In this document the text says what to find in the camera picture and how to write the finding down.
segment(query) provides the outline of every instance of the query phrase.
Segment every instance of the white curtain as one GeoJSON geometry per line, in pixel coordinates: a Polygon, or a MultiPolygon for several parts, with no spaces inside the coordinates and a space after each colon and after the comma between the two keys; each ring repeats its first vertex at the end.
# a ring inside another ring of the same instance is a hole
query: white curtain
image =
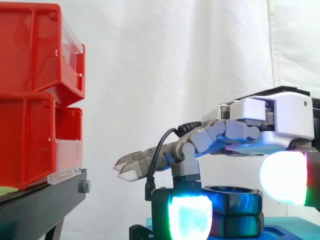
{"type": "MultiPolygon", "coordinates": [[[[145,181],[118,179],[113,166],[156,146],[167,129],[274,86],[320,97],[319,1],[55,2],[86,45],[86,97],[76,105],[83,109],[83,167],[92,182],[86,200],[66,217],[62,240],[127,240],[131,225],[145,223],[151,216],[145,181]]],[[[202,184],[262,189],[262,161],[204,156],[202,184]]],[[[155,177],[157,187],[172,186],[170,171],[155,177]]],[[[315,222],[313,209],[305,209],[264,195],[267,217],[315,222]]]]}

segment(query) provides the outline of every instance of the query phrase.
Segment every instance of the red plastic drawer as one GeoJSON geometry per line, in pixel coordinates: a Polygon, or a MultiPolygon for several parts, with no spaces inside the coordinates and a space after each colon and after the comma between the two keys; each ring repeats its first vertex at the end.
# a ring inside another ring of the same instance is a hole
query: red plastic drawer
{"type": "Polygon", "coordinates": [[[79,173],[81,109],[56,109],[48,92],[12,92],[0,93],[0,113],[1,187],[22,190],[47,176],[56,184],[79,173]]]}
{"type": "Polygon", "coordinates": [[[85,47],[49,3],[0,2],[1,92],[49,92],[57,106],[85,97],[85,47]]]}

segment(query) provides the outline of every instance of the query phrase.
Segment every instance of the robotic hand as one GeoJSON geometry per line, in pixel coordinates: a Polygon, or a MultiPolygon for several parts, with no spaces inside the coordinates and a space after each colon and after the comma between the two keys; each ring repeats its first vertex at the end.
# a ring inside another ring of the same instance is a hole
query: robotic hand
{"type": "Polygon", "coordinates": [[[259,92],[221,104],[218,118],[211,112],[201,125],[189,124],[178,141],[159,146],[155,162],[153,147],[120,158],[113,169],[130,182],[152,176],[153,164],[156,171],[171,168],[173,177],[200,177],[196,158],[205,154],[239,157],[312,151],[318,134],[314,111],[310,93],[295,87],[259,92]]]}

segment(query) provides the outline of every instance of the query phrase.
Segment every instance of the cyan light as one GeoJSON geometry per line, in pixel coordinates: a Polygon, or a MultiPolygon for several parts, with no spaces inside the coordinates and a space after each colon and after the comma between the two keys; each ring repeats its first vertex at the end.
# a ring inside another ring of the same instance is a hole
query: cyan light
{"type": "Polygon", "coordinates": [[[212,202],[207,196],[173,197],[168,210],[172,240],[207,240],[212,225],[212,202]]]}
{"type": "Polygon", "coordinates": [[[273,199],[304,205],[307,195],[307,157],[298,151],[280,151],[268,156],[260,170],[260,182],[273,199]]]}

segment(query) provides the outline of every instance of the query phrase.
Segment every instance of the bolt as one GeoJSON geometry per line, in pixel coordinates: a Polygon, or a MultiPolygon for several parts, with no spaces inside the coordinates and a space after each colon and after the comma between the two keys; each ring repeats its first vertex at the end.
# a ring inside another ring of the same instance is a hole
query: bolt
{"type": "Polygon", "coordinates": [[[91,190],[90,180],[81,180],[78,185],[78,192],[81,194],[88,194],[91,190]]]}

